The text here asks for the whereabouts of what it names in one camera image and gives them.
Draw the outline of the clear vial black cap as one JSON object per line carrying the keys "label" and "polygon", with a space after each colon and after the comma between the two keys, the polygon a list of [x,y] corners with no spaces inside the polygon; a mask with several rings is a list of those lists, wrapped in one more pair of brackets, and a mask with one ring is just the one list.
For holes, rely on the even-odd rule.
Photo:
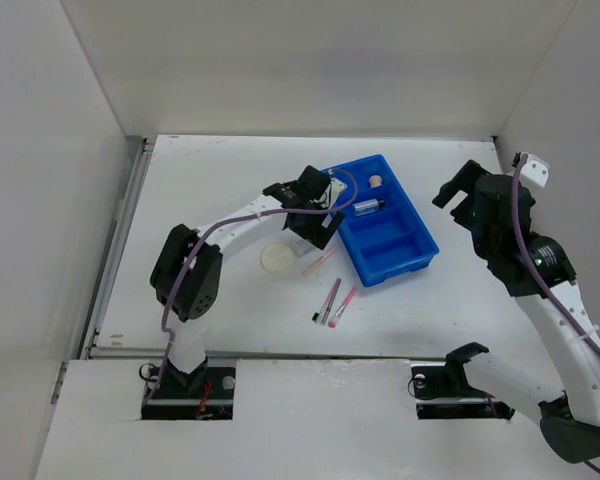
{"label": "clear vial black cap", "polygon": [[385,205],[386,202],[384,199],[370,199],[357,202],[353,205],[353,214],[356,217],[369,215],[384,209]]}

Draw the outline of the clear plastic bottle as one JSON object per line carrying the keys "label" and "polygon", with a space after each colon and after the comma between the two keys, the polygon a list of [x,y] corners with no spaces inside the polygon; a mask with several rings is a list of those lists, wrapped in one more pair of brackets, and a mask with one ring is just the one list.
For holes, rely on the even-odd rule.
{"label": "clear plastic bottle", "polygon": [[313,250],[313,245],[305,239],[299,239],[291,245],[291,249],[297,258],[301,258]]}

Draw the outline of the beige makeup sponge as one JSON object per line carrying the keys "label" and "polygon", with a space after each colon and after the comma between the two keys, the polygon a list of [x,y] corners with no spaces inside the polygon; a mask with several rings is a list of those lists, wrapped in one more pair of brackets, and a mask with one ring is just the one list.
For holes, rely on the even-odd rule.
{"label": "beige makeup sponge", "polygon": [[377,188],[383,184],[383,178],[380,175],[372,175],[369,177],[369,187]]}

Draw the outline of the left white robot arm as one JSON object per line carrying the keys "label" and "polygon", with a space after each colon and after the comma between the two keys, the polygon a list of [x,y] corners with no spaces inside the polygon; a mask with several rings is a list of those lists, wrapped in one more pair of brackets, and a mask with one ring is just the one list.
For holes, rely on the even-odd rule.
{"label": "left white robot arm", "polygon": [[227,218],[199,229],[174,227],[150,276],[163,306],[161,330],[168,335],[156,382],[168,379],[185,397],[203,387],[206,353],[199,319],[217,299],[224,261],[283,230],[324,249],[357,194],[358,184],[350,173],[307,166],[298,179],[264,188]]}

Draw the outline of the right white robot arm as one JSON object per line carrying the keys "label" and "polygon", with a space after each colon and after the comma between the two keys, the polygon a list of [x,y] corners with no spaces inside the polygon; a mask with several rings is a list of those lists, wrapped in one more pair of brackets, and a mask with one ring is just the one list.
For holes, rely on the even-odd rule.
{"label": "right white robot arm", "polygon": [[548,166],[527,152],[515,156],[510,175],[490,173],[469,160],[432,202],[443,208],[465,193],[451,215],[531,321],[561,387],[541,385],[476,342],[448,353],[441,373],[447,396],[493,396],[537,425],[563,461],[589,465],[600,458],[600,337],[563,247],[532,229],[532,193],[548,177]]}

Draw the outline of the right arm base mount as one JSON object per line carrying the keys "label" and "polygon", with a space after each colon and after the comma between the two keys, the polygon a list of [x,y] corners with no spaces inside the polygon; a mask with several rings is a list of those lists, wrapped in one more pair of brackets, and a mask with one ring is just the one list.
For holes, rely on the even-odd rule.
{"label": "right arm base mount", "polygon": [[411,365],[407,392],[415,400],[419,420],[511,420],[515,410],[499,399],[452,385],[441,362]]}

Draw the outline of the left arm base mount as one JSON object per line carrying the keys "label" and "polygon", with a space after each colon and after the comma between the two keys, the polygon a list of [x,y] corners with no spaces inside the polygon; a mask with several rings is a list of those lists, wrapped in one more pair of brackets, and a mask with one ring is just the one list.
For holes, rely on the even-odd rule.
{"label": "left arm base mount", "polygon": [[208,358],[184,383],[167,369],[157,391],[146,400],[157,383],[160,367],[144,363],[139,377],[145,382],[141,403],[142,420],[230,421],[233,419],[237,361]]}

